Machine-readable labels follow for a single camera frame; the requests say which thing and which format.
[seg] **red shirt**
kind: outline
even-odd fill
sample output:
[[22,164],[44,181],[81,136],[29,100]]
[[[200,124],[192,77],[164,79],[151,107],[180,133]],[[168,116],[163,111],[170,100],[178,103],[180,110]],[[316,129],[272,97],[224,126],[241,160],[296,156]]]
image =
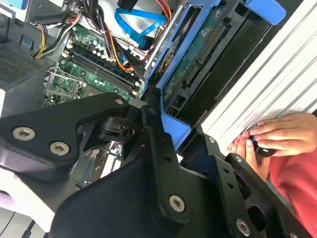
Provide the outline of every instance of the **red shirt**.
[[317,238],[317,150],[271,158],[269,171],[271,182],[291,202],[296,218]]

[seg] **ventilation grille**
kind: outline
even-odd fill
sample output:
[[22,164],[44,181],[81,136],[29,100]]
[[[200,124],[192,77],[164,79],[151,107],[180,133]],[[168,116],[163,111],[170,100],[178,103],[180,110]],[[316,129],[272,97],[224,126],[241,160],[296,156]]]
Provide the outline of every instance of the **ventilation grille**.
[[2,85],[11,84],[17,80],[22,81],[27,74],[40,67],[31,59],[25,58],[8,48],[0,47],[0,83]]

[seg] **hand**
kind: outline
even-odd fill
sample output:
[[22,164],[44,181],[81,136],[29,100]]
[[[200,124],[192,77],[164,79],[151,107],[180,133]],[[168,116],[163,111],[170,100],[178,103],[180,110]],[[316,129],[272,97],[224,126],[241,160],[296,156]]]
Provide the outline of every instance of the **hand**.
[[250,133],[258,145],[276,149],[274,156],[299,155],[317,149],[317,118],[312,114],[294,114],[258,122]]
[[244,131],[235,139],[235,141],[231,145],[229,145],[226,155],[229,153],[239,154],[242,158],[246,160],[246,162],[260,176],[260,178],[263,181],[266,181],[271,158],[263,158],[262,165],[259,167],[257,164],[253,143],[251,140],[248,139],[249,137],[249,133],[247,131]]

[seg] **small black knob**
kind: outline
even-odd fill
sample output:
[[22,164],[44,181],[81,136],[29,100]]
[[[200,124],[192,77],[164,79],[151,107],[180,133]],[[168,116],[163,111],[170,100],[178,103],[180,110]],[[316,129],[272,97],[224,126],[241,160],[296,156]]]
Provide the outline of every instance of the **small black knob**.
[[253,136],[250,136],[250,140],[253,143],[254,151],[257,157],[271,157],[276,153],[275,149],[266,149],[258,146],[258,142],[254,140]]

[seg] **motherboard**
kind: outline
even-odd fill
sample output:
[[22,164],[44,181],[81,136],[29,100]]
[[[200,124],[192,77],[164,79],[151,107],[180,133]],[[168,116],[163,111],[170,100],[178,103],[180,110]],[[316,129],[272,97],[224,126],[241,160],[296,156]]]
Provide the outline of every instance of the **motherboard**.
[[[106,92],[116,93],[130,101],[140,99],[144,92],[144,83],[134,71],[124,71],[118,67],[107,56],[104,40],[80,25],[73,27],[56,66],[48,71],[45,106]],[[101,167],[111,163],[108,155],[119,159],[120,153],[120,143],[116,143],[81,157],[73,173],[78,188],[100,178]]]
[[104,40],[80,25],[73,27],[65,49],[46,78],[46,106],[105,92],[130,101],[141,98],[144,83],[133,71],[124,71],[107,56]]

